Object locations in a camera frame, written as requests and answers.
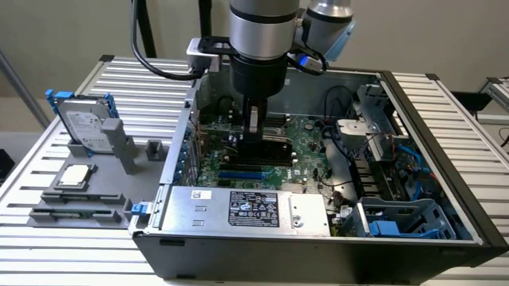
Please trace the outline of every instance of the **white wall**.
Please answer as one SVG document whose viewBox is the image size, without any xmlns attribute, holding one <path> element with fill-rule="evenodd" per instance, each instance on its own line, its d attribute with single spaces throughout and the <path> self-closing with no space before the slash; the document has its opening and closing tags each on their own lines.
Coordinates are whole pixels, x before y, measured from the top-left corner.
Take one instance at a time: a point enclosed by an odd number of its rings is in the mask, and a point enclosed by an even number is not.
<svg viewBox="0 0 509 286">
<path fill-rule="evenodd" d="M 160 57 L 184 58 L 198 35 L 196 2 L 148 0 Z M 509 1 L 352 2 L 356 30 L 335 66 L 436 73 L 466 91 L 486 76 L 509 76 Z M 228 1 L 213 4 L 214 34 L 225 35 Z M 76 89 L 100 55 L 130 55 L 128 18 L 128 0 L 0 1 L 0 48 L 34 95 Z M 0 78 L 0 95 L 11 94 L 5 85 Z"/>
</svg>

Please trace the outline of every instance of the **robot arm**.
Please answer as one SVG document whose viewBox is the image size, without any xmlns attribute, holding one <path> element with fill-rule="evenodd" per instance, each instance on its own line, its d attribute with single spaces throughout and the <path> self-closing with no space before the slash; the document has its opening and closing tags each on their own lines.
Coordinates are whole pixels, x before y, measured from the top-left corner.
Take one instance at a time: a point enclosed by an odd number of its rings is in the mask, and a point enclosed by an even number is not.
<svg viewBox="0 0 509 286">
<path fill-rule="evenodd" d="M 297 0 L 230 0 L 229 44 L 234 90 L 244 95 L 244 137 L 261 140 L 267 98 L 284 85 L 288 63 L 319 76 L 335 61 L 355 22 L 349 0 L 313 0 L 297 17 Z"/>
</svg>

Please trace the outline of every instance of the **capacitor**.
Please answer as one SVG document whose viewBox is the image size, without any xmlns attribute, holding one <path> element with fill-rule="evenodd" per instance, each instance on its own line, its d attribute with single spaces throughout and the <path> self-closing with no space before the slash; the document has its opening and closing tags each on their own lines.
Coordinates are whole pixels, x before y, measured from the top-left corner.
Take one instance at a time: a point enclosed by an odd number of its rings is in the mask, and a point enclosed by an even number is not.
<svg viewBox="0 0 509 286">
<path fill-rule="evenodd" d="M 325 148 L 324 145 L 323 145 L 323 141 L 319 141 L 319 149 L 317 149 L 317 151 L 319 151 L 320 153 L 324 153 L 325 150 L 327 150 L 327 148 Z"/>
<path fill-rule="evenodd" d="M 186 157 L 186 152 L 180 152 L 178 155 L 177 155 L 177 159 L 178 160 L 184 160 Z"/>
<path fill-rule="evenodd" d="M 317 181 L 317 169 L 316 168 L 312 170 L 312 180 Z"/>
<path fill-rule="evenodd" d="M 174 172 L 174 174 L 173 174 L 173 182 L 180 181 L 180 179 L 181 179 L 181 171 L 178 170 L 178 171 Z"/>
<path fill-rule="evenodd" d="M 174 171 L 180 171 L 184 169 L 184 161 L 178 161 L 176 162 L 176 165 L 174 165 Z"/>
<path fill-rule="evenodd" d="M 315 142 L 307 143 L 307 146 L 308 146 L 311 152 L 313 152 L 316 150 L 316 143 Z"/>
<path fill-rule="evenodd" d="M 328 169 L 324 173 L 324 178 L 328 179 L 332 175 L 332 169 Z"/>
<path fill-rule="evenodd" d="M 305 123 L 305 124 L 303 125 L 303 130 L 305 130 L 305 131 L 312 131 L 312 128 L 313 128 L 313 126 L 312 126 L 311 123 Z"/>
</svg>

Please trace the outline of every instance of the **blue drive bracket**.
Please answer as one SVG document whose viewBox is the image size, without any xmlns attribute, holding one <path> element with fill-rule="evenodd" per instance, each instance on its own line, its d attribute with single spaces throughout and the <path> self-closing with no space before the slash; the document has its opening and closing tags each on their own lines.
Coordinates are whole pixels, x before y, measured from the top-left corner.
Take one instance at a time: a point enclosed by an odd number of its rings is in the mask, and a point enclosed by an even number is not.
<svg viewBox="0 0 509 286">
<path fill-rule="evenodd" d="M 114 104 L 114 98 L 109 94 L 109 92 L 104 95 L 105 102 L 108 103 L 109 108 L 109 116 L 113 118 L 118 118 L 117 106 Z"/>
<path fill-rule="evenodd" d="M 57 102 L 73 98 L 74 94 L 72 91 L 58 91 L 54 95 L 53 95 L 53 93 L 54 93 L 54 91 L 50 88 L 43 93 L 43 95 L 46 96 L 46 101 L 47 101 L 47 104 L 50 106 L 50 109 L 51 109 L 53 113 L 57 115 L 57 117 L 59 118 L 61 124 L 65 127 L 66 133 L 70 137 L 70 145 L 82 146 L 81 144 L 77 143 L 76 139 L 72 137 L 72 133 L 70 133 L 69 128 L 65 124 L 65 120 L 63 120 L 63 118 L 61 118 L 61 113 L 59 113 L 59 110 L 57 109 Z M 82 148 L 86 151 L 88 157 L 90 157 L 93 155 L 92 150 L 89 150 L 85 147 L 82 147 Z"/>
<path fill-rule="evenodd" d="M 438 229 L 431 229 L 422 234 L 401 234 L 397 225 L 392 221 L 375 220 L 368 224 L 368 231 L 373 237 L 400 237 L 400 238 L 438 238 Z"/>
</svg>

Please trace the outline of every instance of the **black cable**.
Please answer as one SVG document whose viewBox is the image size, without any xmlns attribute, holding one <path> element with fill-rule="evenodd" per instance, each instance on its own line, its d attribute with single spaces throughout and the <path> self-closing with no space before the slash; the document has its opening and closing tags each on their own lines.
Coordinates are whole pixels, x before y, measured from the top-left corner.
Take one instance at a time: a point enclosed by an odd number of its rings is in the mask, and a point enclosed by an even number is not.
<svg viewBox="0 0 509 286">
<path fill-rule="evenodd" d="M 197 57 L 197 62 L 194 63 L 194 67 L 192 67 L 192 72 L 190 74 L 172 74 L 166 73 L 161 70 L 158 70 L 154 66 L 152 66 L 148 61 L 142 58 L 140 51 L 137 49 L 137 34 L 136 34 L 136 21 L 137 21 L 137 10 L 138 10 L 138 0 L 132 0 L 132 17 L 130 17 L 130 48 L 132 48 L 132 53 L 134 54 L 134 57 L 137 61 L 140 62 L 141 66 L 146 70 L 149 70 L 153 74 L 170 79 L 170 80 L 194 80 L 198 79 L 206 68 L 206 64 L 209 64 L 209 58 L 202 58 Z"/>
<path fill-rule="evenodd" d="M 333 101 L 332 102 L 332 106 L 331 106 L 331 113 L 329 113 L 329 115 L 328 115 L 328 118 L 327 119 L 324 119 L 323 118 L 323 121 L 325 121 L 325 122 L 328 122 L 329 120 L 331 120 L 331 118 L 332 118 L 332 114 L 333 114 L 333 108 L 335 108 L 335 103 L 336 102 L 339 102 L 339 109 L 341 110 L 343 108 L 343 105 L 340 104 L 340 101 L 337 100 L 337 101 Z"/>
<path fill-rule="evenodd" d="M 323 120 L 327 118 L 327 98 L 328 98 L 328 94 L 331 93 L 331 91 L 332 91 L 335 88 L 343 88 L 343 89 L 345 89 L 345 90 L 349 92 L 349 96 L 351 96 L 351 94 L 352 94 L 351 89 L 348 89 L 344 85 L 333 85 L 333 86 L 331 86 L 331 87 L 324 91 L 324 99 L 323 99 Z"/>
<path fill-rule="evenodd" d="M 319 182 L 321 183 L 321 185 L 324 185 L 324 186 L 336 187 L 336 186 L 341 186 L 341 185 L 345 185 L 345 184 L 348 184 L 348 183 L 352 183 L 352 181 L 345 181 L 345 182 L 341 182 L 341 183 L 339 183 L 339 184 L 329 185 L 329 184 L 327 184 L 325 182 L 323 182 L 321 176 L 323 176 L 323 174 L 319 176 L 317 181 L 319 181 Z"/>
<path fill-rule="evenodd" d="M 212 0 L 198 0 L 198 32 L 201 38 L 212 35 Z"/>
<path fill-rule="evenodd" d="M 153 42 L 150 19 L 148 18 L 146 0 L 138 0 L 137 25 L 140 26 L 140 35 L 142 48 L 146 58 L 156 58 L 156 45 Z"/>
<path fill-rule="evenodd" d="M 368 143 L 368 141 L 371 141 L 372 138 L 376 137 L 380 134 L 388 134 L 388 133 L 376 133 L 376 134 L 372 134 L 371 137 L 360 144 L 360 148 L 357 149 L 359 152 L 360 152 L 361 148 L 365 146 L 365 144 Z"/>
<path fill-rule="evenodd" d="M 321 75 L 327 71 L 327 60 L 324 59 L 324 56 L 321 55 L 319 51 L 309 48 L 309 46 L 307 45 L 307 42 L 303 42 L 303 46 L 315 54 L 319 61 L 321 62 L 321 70 L 319 71 L 319 75 Z"/>
<path fill-rule="evenodd" d="M 329 129 L 329 130 L 328 130 L 329 135 L 331 135 L 329 137 L 323 136 L 323 131 L 325 131 L 327 129 Z M 325 126 L 325 127 L 323 127 L 323 129 L 321 129 L 321 137 L 325 138 L 325 139 L 329 139 L 329 140 L 332 141 L 333 146 L 335 146 L 336 150 L 339 151 L 340 155 L 343 155 L 344 159 L 347 159 L 347 161 L 349 162 L 349 164 L 353 164 L 352 159 L 351 159 L 349 156 L 344 153 L 344 151 L 343 151 L 343 149 L 341 149 L 341 147 L 340 147 L 340 145 L 339 145 L 339 142 L 337 142 L 336 139 L 333 138 L 333 134 L 332 134 L 332 132 L 331 132 L 331 129 L 332 129 L 332 126 Z"/>
<path fill-rule="evenodd" d="M 502 144 L 499 146 L 503 148 L 509 144 L 509 135 L 507 135 L 507 138 L 503 139 L 503 137 L 502 137 L 502 130 L 509 130 L 509 128 L 503 127 L 500 129 L 498 129 L 498 136 L 503 140 L 503 142 L 502 142 Z"/>
</svg>

